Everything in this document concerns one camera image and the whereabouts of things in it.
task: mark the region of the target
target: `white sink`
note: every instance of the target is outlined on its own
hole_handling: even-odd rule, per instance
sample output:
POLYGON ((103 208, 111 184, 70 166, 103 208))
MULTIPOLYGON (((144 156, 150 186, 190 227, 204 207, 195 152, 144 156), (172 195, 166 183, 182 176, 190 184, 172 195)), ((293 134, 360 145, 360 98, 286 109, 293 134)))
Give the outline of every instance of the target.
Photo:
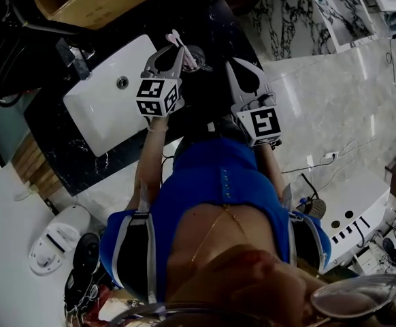
POLYGON ((121 48, 92 71, 88 80, 77 83, 63 98, 74 123, 95 156, 102 156, 132 135, 145 129, 135 96, 140 74, 148 57, 156 52, 148 35, 121 48), (119 89, 118 79, 129 84, 119 89))

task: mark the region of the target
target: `person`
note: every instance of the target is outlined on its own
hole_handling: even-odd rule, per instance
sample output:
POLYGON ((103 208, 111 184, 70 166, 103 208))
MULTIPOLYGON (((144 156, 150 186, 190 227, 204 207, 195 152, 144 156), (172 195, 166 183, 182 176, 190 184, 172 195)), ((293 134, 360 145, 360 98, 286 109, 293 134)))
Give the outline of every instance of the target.
POLYGON ((289 212, 268 144, 253 149, 225 117, 178 146, 161 186, 168 119, 153 118, 133 197, 112 214, 100 256, 116 284, 144 302, 204 302, 300 326, 312 315, 313 272, 331 254, 320 222, 289 212))

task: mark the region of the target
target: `electrical outlet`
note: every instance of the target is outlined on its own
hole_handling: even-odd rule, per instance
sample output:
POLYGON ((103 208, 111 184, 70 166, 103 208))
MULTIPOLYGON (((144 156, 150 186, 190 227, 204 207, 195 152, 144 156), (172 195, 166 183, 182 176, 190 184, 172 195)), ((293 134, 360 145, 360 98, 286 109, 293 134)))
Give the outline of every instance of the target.
POLYGON ((337 160, 338 157, 339 157, 338 151, 331 151, 330 153, 327 153, 324 155, 325 159, 333 159, 334 158, 334 160, 337 160))

